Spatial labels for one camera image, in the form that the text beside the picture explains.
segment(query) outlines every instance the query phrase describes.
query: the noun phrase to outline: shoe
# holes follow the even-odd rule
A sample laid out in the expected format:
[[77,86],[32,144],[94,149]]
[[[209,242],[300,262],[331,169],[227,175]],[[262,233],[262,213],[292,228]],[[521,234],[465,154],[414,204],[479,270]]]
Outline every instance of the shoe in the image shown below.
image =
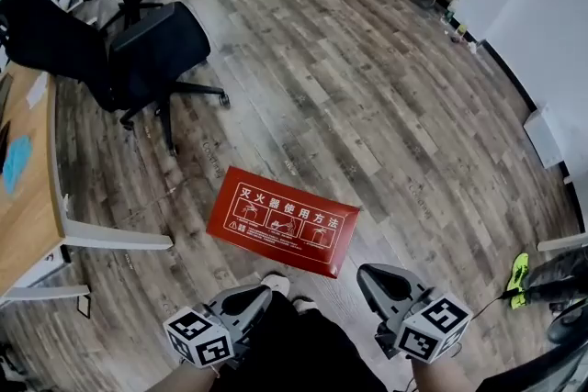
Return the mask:
[[284,297],[288,297],[288,293],[290,292],[290,280],[280,273],[274,272],[268,274],[261,280],[261,284],[269,286],[272,291],[276,291]]
[[517,310],[518,308],[526,306],[526,299],[524,294],[518,294],[511,298],[511,309]]
[[292,306],[299,314],[311,310],[313,308],[319,309],[319,306],[310,297],[298,296],[292,301]]
[[518,255],[513,262],[513,274],[506,287],[507,291],[518,289],[523,292],[521,282],[526,274],[529,272],[529,255],[527,253],[521,253]]

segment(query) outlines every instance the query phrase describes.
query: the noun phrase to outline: black cable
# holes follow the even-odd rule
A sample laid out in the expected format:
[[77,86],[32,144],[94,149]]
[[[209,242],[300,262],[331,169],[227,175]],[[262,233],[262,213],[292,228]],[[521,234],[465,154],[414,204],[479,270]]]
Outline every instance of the black cable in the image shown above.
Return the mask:
[[455,358],[458,354],[460,354],[461,353],[461,350],[463,349],[463,345],[460,342],[457,342],[456,344],[459,345],[459,349],[458,349],[458,352],[457,353],[455,353],[455,354],[453,354],[451,356],[452,358]]
[[470,322],[473,322],[475,319],[477,319],[481,314],[484,313],[484,311],[491,306],[494,302],[496,302],[497,300],[500,299],[505,299],[506,297],[503,297],[505,294],[510,293],[510,291],[507,291],[506,293],[502,293],[499,297],[495,298],[493,301],[489,302],[488,304],[486,304],[486,307],[483,308],[480,312],[478,312],[475,316],[473,316],[470,320]]
[[404,392],[408,392],[408,387],[410,387],[413,382],[414,382],[414,377],[410,381],[408,381],[408,384],[406,385]]

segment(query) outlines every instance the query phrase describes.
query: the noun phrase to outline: person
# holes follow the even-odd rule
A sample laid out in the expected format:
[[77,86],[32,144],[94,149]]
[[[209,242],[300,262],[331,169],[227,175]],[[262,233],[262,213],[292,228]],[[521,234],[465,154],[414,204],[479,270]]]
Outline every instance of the person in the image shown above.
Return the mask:
[[507,291],[517,289],[511,297],[511,308],[517,309],[536,302],[549,302],[551,310],[560,312],[575,299],[588,294],[588,247],[559,254],[552,260],[529,270],[529,256],[520,253],[513,262]]
[[[251,350],[236,370],[224,365],[217,377],[210,368],[183,363],[149,392],[387,390],[316,303],[307,297],[288,301],[285,276],[271,274],[262,283],[272,288],[272,301],[253,328]],[[449,357],[432,364],[413,361],[413,373],[420,392],[474,390]]]

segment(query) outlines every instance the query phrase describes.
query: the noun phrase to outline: black pants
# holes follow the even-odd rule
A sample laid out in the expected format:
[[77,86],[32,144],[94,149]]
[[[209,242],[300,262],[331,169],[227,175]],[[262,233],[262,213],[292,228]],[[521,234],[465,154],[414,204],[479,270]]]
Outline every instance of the black pants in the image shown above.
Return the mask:
[[561,253],[530,270],[521,287],[527,304],[564,302],[588,294],[588,248]]
[[274,292],[272,302],[251,334],[251,351],[233,371],[224,366],[212,392],[241,390],[385,391],[356,346],[338,325],[317,309],[298,314]]

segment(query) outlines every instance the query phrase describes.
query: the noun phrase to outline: paper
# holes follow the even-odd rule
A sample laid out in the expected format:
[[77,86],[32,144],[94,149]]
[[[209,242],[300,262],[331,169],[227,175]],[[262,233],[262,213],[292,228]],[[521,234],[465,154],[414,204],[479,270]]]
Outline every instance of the paper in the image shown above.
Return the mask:
[[30,87],[30,90],[27,93],[27,101],[28,101],[28,108],[32,109],[43,97],[45,90],[47,90],[47,80],[49,76],[47,73],[40,73],[39,77]]

